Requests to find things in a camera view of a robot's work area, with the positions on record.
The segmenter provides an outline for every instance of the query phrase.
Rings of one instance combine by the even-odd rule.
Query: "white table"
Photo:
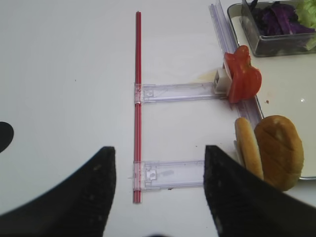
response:
[[[223,7],[235,2],[227,0]],[[143,203],[134,205],[131,180],[135,12],[142,11],[143,82],[189,82],[222,64],[208,10],[211,3],[0,1],[0,120],[15,129],[12,144],[0,154],[0,213],[46,192],[102,146],[111,145],[117,150],[118,180],[107,237],[217,236],[202,188],[146,193]],[[193,121],[191,131],[204,130],[196,113],[205,111],[207,102],[190,103],[170,105],[175,113],[185,106],[196,110],[192,116],[185,114],[177,126]],[[166,113],[171,110],[168,106],[156,109]],[[144,116],[150,116],[150,109],[144,108]],[[174,146],[188,145],[190,140],[181,132],[165,126]],[[223,129],[229,137],[220,137]],[[208,143],[220,139],[226,150],[231,149],[232,143],[226,144],[234,138],[230,129],[217,126],[213,131],[217,136],[208,138]],[[144,159],[169,159],[148,156],[157,146],[167,154],[174,152],[154,141],[161,140],[153,136],[153,142],[144,142]],[[190,157],[170,156],[203,159],[204,142],[201,138],[194,144],[197,149]],[[316,182],[300,182],[289,193],[316,205],[315,187]]]

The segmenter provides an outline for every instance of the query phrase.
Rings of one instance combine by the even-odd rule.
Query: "food container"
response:
[[[289,4],[296,8],[299,2],[298,0],[285,0],[280,3]],[[263,9],[273,3],[273,1],[258,2],[256,7]],[[257,57],[316,53],[316,47],[311,50],[305,48],[306,43],[316,37],[316,33],[278,36],[264,36],[260,34],[249,9],[249,3],[246,0],[242,0],[241,24],[251,51]]]

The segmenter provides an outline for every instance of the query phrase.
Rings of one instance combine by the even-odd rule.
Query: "tray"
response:
[[[234,4],[227,10],[233,35],[239,45],[248,45],[240,17],[242,4]],[[276,57],[255,57],[250,52],[251,64],[262,74],[262,87],[257,94],[263,117],[283,115],[295,124],[304,147],[304,167],[301,179],[316,179],[316,147],[314,137],[314,104],[316,94],[315,54]]]

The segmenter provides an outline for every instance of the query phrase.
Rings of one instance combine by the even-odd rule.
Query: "white surface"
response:
[[[222,64],[211,2],[1,1],[0,120],[13,125],[15,137],[0,154],[0,213],[49,190],[99,148],[113,145],[118,181],[105,236],[217,236],[202,188],[146,193],[133,205],[131,180],[135,12],[142,11],[143,82],[188,82]],[[144,120],[144,129],[167,138],[146,141],[145,133],[144,157],[203,157],[205,143],[233,147],[234,112],[221,107],[227,117],[219,119],[207,110],[212,104],[144,107],[144,116],[158,114],[152,125],[167,131]],[[174,117],[166,113],[171,110]],[[304,183],[292,193],[315,203],[314,187]]]
[[[234,17],[232,23],[239,44],[249,45],[239,17]],[[302,176],[315,177],[316,55],[257,58],[251,51],[250,55],[251,64],[262,74],[262,86],[257,96],[263,115],[282,115],[292,120],[304,147]]]

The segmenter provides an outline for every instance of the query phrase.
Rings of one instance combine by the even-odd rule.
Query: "bread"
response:
[[[259,147],[250,122],[245,118],[236,119],[235,131],[245,168],[263,180]]]
[[[304,151],[294,124],[283,116],[262,119],[254,130],[264,180],[281,191],[292,188],[301,176]]]

